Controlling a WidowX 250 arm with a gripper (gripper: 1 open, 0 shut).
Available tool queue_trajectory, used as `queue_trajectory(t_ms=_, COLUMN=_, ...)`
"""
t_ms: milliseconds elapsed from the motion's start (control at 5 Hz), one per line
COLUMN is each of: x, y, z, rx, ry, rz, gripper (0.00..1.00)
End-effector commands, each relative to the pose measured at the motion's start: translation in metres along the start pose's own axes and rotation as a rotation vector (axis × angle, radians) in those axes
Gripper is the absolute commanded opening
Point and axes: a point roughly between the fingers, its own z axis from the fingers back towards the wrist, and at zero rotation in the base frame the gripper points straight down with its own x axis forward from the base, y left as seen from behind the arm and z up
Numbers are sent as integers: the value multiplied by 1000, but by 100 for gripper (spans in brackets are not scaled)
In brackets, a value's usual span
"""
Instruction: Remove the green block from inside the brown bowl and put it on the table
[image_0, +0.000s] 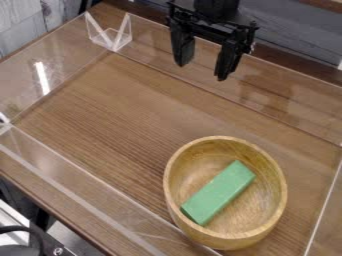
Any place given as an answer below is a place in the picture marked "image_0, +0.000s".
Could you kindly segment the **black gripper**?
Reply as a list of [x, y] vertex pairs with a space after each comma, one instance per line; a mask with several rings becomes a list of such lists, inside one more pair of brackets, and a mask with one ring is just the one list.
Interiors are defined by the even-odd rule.
[[214, 71], [220, 81], [225, 81], [236, 71], [242, 54], [253, 51], [260, 29], [257, 21], [241, 13], [240, 3], [241, 0], [167, 1], [176, 63], [184, 67], [193, 60], [196, 37], [224, 43]]

